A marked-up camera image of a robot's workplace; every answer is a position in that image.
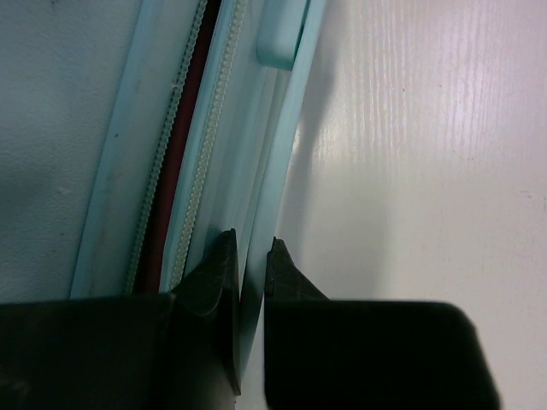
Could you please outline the light blue hard suitcase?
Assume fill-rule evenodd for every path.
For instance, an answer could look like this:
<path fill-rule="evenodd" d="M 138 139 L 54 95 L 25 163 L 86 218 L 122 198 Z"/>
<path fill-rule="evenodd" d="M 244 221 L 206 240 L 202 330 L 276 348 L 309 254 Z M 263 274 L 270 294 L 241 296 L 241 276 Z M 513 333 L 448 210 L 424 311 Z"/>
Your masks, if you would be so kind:
<path fill-rule="evenodd" d="M 1 301 L 127 293 L 156 147 L 201 1 L 1 4 Z M 238 234 L 248 357 L 326 5 L 220 1 L 159 289 Z"/>

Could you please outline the magenta garment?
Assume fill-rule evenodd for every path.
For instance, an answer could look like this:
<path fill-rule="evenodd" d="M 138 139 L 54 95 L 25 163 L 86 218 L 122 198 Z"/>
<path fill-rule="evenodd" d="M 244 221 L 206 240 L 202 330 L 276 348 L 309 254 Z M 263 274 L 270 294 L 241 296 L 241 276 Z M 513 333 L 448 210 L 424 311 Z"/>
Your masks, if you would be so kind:
<path fill-rule="evenodd" d="M 159 291 L 162 258 L 185 146 L 215 30 L 220 1 L 201 1 L 174 82 L 138 223 L 126 291 Z"/>

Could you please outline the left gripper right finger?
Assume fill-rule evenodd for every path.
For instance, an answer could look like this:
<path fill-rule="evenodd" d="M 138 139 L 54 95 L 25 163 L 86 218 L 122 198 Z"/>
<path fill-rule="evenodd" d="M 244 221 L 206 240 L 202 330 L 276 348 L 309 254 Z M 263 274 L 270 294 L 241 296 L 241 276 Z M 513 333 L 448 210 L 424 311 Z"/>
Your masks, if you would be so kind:
<path fill-rule="evenodd" d="M 498 409 L 468 316 L 445 302 L 327 298 L 284 241 L 268 252 L 264 392 L 272 409 Z"/>

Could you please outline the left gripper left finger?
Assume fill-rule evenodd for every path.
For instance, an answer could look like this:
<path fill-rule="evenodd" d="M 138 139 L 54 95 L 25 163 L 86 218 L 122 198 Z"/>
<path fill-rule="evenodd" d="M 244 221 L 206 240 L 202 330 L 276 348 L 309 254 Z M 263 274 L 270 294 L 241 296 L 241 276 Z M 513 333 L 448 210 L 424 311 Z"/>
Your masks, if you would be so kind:
<path fill-rule="evenodd" d="M 236 232 L 170 292 L 1 307 L 4 409 L 232 409 Z"/>

